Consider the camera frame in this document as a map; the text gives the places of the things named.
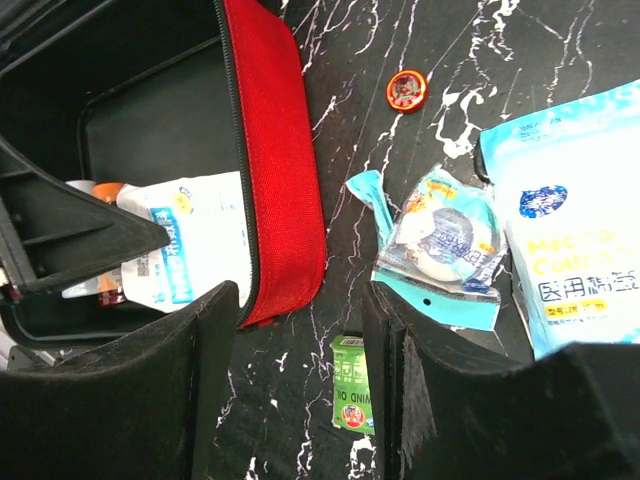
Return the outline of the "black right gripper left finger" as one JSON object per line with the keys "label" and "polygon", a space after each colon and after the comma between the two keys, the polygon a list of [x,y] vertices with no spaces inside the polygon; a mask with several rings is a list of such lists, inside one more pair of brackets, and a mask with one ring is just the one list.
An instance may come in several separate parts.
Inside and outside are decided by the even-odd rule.
{"label": "black right gripper left finger", "polygon": [[5,479],[203,479],[239,316],[223,282],[54,367],[1,375]]}

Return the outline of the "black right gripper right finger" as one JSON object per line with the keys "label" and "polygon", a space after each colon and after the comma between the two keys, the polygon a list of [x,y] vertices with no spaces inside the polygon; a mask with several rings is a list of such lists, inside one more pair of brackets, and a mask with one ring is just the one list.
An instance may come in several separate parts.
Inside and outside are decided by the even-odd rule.
{"label": "black right gripper right finger", "polygon": [[384,479],[635,479],[639,349],[574,343],[529,364],[368,284],[362,320]]}

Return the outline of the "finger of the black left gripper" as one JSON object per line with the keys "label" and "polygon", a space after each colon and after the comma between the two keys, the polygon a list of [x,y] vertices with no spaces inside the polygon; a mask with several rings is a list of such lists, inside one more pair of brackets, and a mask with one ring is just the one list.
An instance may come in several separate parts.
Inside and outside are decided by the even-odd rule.
{"label": "finger of the black left gripper", "polygon": [[66,185],[1,142],[1,269],[19,294],[63,290],[168,243],[162,227]]}

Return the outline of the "white blue gauze packet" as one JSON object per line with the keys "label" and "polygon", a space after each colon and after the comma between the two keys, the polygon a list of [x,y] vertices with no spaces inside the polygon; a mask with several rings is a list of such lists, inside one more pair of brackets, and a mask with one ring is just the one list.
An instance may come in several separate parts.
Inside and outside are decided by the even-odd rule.
{"label": "white blue gauze packet", "polygon": [[169,243],[63,290],[63,298],[114,290],[128,301],[171,313],[230,280],[238,286],[239,305],[247,303],[252,264],[238,171],[144,187],[96,183],[95,195],[161,226]]}

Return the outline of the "red black medicine case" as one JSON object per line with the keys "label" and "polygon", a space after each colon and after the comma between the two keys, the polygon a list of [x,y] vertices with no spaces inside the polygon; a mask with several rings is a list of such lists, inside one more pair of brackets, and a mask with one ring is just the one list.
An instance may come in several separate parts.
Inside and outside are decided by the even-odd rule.
{"label": "red black medicine case", "polygon": [[[3,2],[2,141],[65,184],[144,187],[238,171],[252,264],[240,327],[303,307],[321,284],[298,49],[256,1]],[[163,313],[114,290],[71,299],[63,290],[21,295],[7,281],[1,319],[16,342],[104,343]]]}

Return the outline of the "green wind oil box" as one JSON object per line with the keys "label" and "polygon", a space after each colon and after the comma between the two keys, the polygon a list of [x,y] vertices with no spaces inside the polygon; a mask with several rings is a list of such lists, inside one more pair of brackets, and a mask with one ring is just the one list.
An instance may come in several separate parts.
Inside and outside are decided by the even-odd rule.
{"label": "green wind oil box", "polygon": [[374,435],[374,418],[369,391],[364,340],[338,335],[331,343],[333,353],[332,424],[357,433]]}

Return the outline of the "teal round tape packet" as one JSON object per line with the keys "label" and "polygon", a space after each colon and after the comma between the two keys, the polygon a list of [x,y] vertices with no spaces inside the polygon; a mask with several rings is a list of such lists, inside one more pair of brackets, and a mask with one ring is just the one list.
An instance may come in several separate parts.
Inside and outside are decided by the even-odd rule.
{"label": "teal round tape packet", "polygon": [[346,187],[373,212],[378,252],[372,281],[440,324],[494,329],[501,296],[493,275],[507,243],[487,191],[436,165],[392,217],[381,172],[362,172]]}

